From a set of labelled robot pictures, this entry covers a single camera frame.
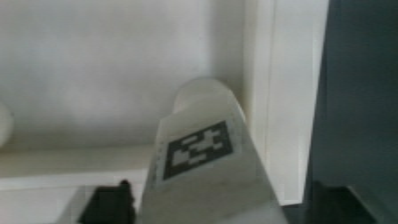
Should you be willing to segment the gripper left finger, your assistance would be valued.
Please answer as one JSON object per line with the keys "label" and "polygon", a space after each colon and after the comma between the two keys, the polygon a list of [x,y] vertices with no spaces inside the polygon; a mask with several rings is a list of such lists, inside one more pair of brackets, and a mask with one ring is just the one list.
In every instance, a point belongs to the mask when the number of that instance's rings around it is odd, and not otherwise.
{"label": "gripper left finger", "polygon": [[63,212],[63,224],[134,224],[133,202],[126,180],[117,185],[79,187]]}

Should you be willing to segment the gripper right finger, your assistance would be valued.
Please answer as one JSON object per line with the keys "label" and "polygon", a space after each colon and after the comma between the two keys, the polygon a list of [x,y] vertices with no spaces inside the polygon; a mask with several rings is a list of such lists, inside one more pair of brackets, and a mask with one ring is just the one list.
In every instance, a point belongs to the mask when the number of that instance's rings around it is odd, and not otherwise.
{"label": "gripper right finger", "polygon": [[314,182],[305,224],[390,224],[390,212],[364,188]]}

